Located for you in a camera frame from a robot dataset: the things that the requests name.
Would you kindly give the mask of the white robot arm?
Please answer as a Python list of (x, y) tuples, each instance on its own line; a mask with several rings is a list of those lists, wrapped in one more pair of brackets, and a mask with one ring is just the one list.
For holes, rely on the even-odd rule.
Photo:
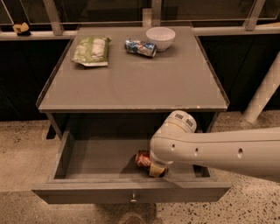
[(197, 133), (194, 118), (171, 112), (150, 140), (150, 159), (200, 165), (274, 182), (280, 181), (280, 128)]

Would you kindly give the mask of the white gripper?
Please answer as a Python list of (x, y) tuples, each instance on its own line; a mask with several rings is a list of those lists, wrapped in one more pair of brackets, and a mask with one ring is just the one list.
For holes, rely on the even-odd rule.
[(172, 161), (164, 161), (159, 159), (156, 154), (150, 151), (150, 160), (154, 163), (150, 165), (149, 175), (153, 178), (162, 178), (168, 171), (168, 166), (172, 164)]

